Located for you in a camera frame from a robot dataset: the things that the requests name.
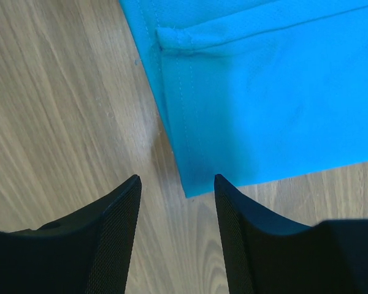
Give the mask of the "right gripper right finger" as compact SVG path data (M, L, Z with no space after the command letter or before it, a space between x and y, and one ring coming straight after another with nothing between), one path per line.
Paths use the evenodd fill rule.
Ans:
M216 175L215 204L231 293L368 293L368 219L311 227Z

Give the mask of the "teal t shirt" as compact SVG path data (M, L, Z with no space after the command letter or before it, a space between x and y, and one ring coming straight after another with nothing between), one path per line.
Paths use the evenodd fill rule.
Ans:
M187 197L368 161L368 1L121 1Z

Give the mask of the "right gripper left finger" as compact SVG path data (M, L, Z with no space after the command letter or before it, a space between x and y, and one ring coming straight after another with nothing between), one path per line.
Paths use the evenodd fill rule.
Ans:
M0 293L124 293L141 180L36 230L0 231Z

